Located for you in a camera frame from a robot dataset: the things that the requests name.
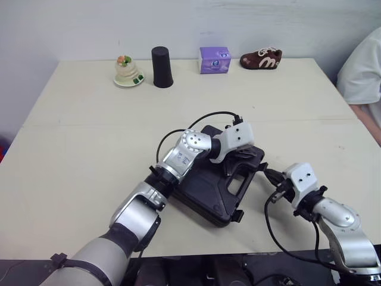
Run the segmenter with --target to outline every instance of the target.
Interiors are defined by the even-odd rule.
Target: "purple tissue box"
[[[198,66],[200,73],[227,73],[231,56],[225,46],[200,48]]]

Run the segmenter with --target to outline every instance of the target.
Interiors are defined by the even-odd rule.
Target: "black cable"
[[[167,139],[168,136],[170,136],[176,132],[183,132],[183,131],[185,131],[185,129],[176,129],[176,130],[169,132],[166,136],[164,136],[162,138],[162,140],[160,141],[159,146],[157,147],[157,150],[156,150],[156,163],[159,162],[159,152],[160,152],[160,148],[161,148],[161,145],[163,144],[164,140]]]
[[[16,266],[18,266],[24,262],[25,262],[25,260],[22,260],[22,261],[16,262],[15,264],[12,264],[10,267],[8,267],[7,270],[5,271],[5,273],[3,274],[3,276],[1,277],[0,282],[2,282],[8,276],[8,274],[12,268],[14,268],[14,267],[16,267]]]
[[[201,116],[199,119],[197,119],[196,121],[194,121],[189,127],[188,129],[192,128],[193,126],[195,126],[197,123],[199,123],[202,119],[204,118],[207,118],[209,116],[213,116],[213,115],[217,115],[217,114],[228,114],[228,115],[232,115],[234,117],[238,116],[237,114],[235,114],[234,112],[230,112],[230,111],[216,111],[216,112],[212,112],[212,113],[208,113],[204,116]]]
[[[297,255],[294,255],[294,254],[290,253],[289,251],[287,251],[287,249],[285,249],[283,246],[281,246],[280,243],[278,242],[278,240],[275,238],[274,233],[273,233],[273,230],[271,229],[270,219],[268,218],[268,205],[270,204],[271,199],[272,199],[277,193],[278,193],[277,191],[275,191],[274,193],[272,193],[272,195],[269,196],[269,198],[267,199],[267,201],[266,201],[265,204],[264,204],[264,217],[265,217],[266,225],[267,225],[267,229],[268,229],[268,232],[269,232],[270,235],[271,235],[271,238],[273,239],[273,241],[275,242],[275,244],[276,244],[276,245],[277,245],[277,246],[278,246],[284,253],[286,253],[287,255],[289,255],[289,256],[291,256],[291,257],[293,257],[293,258],[302,260],[302,261],[306,261],[306,262],[310,262],[310,263],[320,264],[320,262],[319,262],[318,260],[315,260],[315,259],[308,259],[308,258],[304,258],[304,257],[297,256]]]
[[[314,225],[314,229],[315,229],[315,234],[316,234],[316,242],[315,242],[315,257],[316,257],[316,260],[315,259],[308,259],[308,258],[304,258],[304,257],[301,257],[301,256],[297,256],[297,255],[294,255],[292,253],[290,253],[289,251],[287,251],[279,242],[278,240],[275,238],[274,236],[274,233],[273,233],[273,230],[271,229],[271,225],[270,225],[270,219],[268,218],[268,205],[270,204],[271,202],[271,199],[274,197],[274,195],[276,195],[278,192],[275,191],[274,193],[272,193],[271,196],[269,196],[269,198],[267,199],[267,201],[265,202],[264,204],[264,217],[266,219],[266,225],[267,225],[267,229],[268,229],[268,232],[270,233],[271,235],[271,238],[273,239],[273,241],[275,242],[275,244],[284,252],[286,253],[287,255],[293,257],[293,258],[296,258],[296,259],[299,259],[299,260],[302,260],[302,261],[305,261],[305,262],[310,262],[310,263],[315,263],[315,264],[320,264],[326,268],[329,268],[331,270],[334,270],[334,271],[338,271],[338,272],[341,272],[340,269],[334,265],[334,264],[331,264],[331,263],[327,263],[327,262],[323,262],[321,261],[320,257],[319,257],[319,253],[318,253],[318,250],[319,250],[319,242],[320,242],[320,235],[319,235],[319,230],[318,230],[318,227],[316,225],[315,222],[312,222],[313,225]]]
[[[315,257],[316,259],[320,262],[321,265],[323,265],[324,267],[327,267],[331,270],[334,270],[334,271],[338,271],[339,272],[339,269],[336,265],[332,264],[332,263],[327,263],[327,262],[324,262],[320,259],[319,257],[319,241],[320,241],[320,234],[319,234],[319,229],[317,227],[317,224],[312,221],[312,224],[314,225],[314,229],[315,229],[315,235],[316,235],[316,243],[315,243]]]

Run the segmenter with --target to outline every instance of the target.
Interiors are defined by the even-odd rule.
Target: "silver robot arm segment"
[[[310,164],[294,164],[283,175],[286,182],[291,183],[293,192],[286,198],[291,201],[297,214],[318,217],[318,225],[329,240],[336,266],[343,272],[367,275],[369,281],[381,280],[380,260],[361,229],[359,214],[344,204],[322,196],[327,189],[318,188]]]

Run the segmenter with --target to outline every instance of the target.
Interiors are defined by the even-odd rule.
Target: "black strap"
[[[81,260],[67,259],[67,255],[64,253],[55,253],[51,257],[51,260],[53,261],[53,267],[55,269],[63,267],[82,268],[94,275],[104,286],[113,286],[110,280],[108,279],[107,275],[104,274],[104,272],[100,270],[100,268],[96,267],[94,264]]]

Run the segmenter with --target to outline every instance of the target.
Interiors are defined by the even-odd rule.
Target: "black cylinder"
[[[173,78],[168,49],[164,46],[156,46],[151,53],[154,67],[154,85],[158,88],[169,88],[173,84]]]

